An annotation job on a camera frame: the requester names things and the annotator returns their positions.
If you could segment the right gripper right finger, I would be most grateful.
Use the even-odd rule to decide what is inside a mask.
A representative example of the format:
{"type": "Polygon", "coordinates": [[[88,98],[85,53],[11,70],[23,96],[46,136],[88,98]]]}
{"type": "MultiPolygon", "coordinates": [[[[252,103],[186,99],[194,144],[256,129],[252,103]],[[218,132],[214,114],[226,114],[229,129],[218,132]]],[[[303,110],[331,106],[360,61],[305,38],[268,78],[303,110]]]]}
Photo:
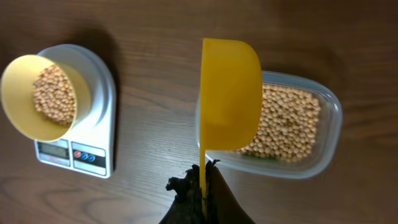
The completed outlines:
{"type": "Polygon", "coordinates": [[[243,210],[226,183],[216,163],[206,164],[207,181],[207,223],[211,224],[255,224],[243,210]]]}

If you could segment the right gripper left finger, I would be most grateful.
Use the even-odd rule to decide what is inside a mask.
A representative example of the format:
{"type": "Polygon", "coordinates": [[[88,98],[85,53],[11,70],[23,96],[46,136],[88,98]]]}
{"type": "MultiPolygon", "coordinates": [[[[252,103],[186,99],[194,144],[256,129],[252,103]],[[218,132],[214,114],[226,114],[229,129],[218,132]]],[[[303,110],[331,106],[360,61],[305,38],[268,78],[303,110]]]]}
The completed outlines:
{"type": "Polygon", "coordinates": [[[168,212],[159,224],[201,224],[204,216],[199,184],[200,167],[196,164],[185,171],[184,178],[171,177],[166,190],[174,190],[176,195],[168,212]]]}

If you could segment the yellow measuring scoop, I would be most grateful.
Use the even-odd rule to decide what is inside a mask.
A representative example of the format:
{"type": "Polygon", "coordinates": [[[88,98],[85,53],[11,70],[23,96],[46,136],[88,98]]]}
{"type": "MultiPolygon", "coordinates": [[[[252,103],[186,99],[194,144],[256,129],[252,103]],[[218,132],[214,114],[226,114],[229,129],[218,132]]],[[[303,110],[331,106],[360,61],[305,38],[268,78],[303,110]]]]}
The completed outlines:
{"type": "Polygon", "coordinates": [[[239,40],[204,38],[199,96],[201,208],[207,209],[205,154],[248,145],[259,126],[262,70],[259,57],[239,40]]]}

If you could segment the white digital kitchen scale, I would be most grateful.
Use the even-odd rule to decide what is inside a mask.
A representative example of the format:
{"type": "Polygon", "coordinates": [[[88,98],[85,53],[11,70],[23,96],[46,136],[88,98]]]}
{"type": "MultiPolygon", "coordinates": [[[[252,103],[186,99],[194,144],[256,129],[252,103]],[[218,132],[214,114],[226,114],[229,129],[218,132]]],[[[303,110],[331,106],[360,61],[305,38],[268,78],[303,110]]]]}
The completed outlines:
{"type": "Polygon", "coordinates": [[[111,176],[113,166],[116,88],[106,64],[92,51],[74,44],[41,50],[40,56],[77,69],[90,88],[89,115],[65,137],[54,142],[35,141],[40,162],[102,179],[111,176]]]}

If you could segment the soybeans in bowl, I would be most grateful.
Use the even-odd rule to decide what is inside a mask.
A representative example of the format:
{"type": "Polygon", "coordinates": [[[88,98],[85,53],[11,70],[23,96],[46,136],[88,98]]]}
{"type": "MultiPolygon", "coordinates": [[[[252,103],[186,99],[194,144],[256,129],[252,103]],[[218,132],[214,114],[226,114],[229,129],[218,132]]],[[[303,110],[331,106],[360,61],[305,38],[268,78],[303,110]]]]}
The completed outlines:
{"type": "Polygon", "coordinates": [[[76,99],[66,75],[51,65],[40,72],[33,83],[33,101],[37,112],[62,126],[72,124],[76,112],[76,99]]]}

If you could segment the pale yellow bowl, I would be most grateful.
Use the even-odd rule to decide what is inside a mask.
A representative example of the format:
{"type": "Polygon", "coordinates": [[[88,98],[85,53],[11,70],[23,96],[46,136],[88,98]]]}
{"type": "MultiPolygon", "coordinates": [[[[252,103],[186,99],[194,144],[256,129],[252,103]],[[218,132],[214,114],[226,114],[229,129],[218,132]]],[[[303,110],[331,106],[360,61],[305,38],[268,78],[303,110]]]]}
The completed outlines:
{"type": "Polygon", "coordinates": [[[67,135],[90,113],[92,96],[83,75],[69,65],[39,55],[14,59],[1,77],[1,104],[12,125],[26,137],[42,142],[57,141],[67,135]],[[69,79],[76,99],[76,112],[69,126],[59,125],[36,111],[33,83],[40,72],[56,65],[69,79]]]}

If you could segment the soybeans in container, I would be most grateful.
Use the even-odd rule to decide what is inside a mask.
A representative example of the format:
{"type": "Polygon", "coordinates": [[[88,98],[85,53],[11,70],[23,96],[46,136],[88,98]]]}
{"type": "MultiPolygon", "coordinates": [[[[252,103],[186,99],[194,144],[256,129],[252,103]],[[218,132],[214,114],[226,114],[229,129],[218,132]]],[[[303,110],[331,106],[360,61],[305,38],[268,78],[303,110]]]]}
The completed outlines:
{"type": "Polygon", "coordinates": [[[263,84],[259,126],[254,139],[237,153],[297,162],[313,151],[320,100],[308,91],[263,84]]]}

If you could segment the clear plastic container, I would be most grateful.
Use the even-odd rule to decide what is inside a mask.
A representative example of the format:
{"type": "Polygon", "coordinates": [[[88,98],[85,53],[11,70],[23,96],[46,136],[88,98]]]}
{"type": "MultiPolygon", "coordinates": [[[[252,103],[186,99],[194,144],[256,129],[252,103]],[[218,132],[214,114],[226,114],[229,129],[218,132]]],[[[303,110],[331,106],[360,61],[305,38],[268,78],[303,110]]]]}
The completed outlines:
{"type": "Polygon", "coordinates": [[[312,154],[298,162],[240,156],[231,151],[207,151],[206,158],[210,161],[218,159],[219,165],[231,169],[285,179],[306,179],[321,173],[332,160],[338,144],[343,121],[340,101],[327,87],[304,77],[264,70],[262,81],[266,85],[307,91],[320,101],[318,131],[312,154]]]}

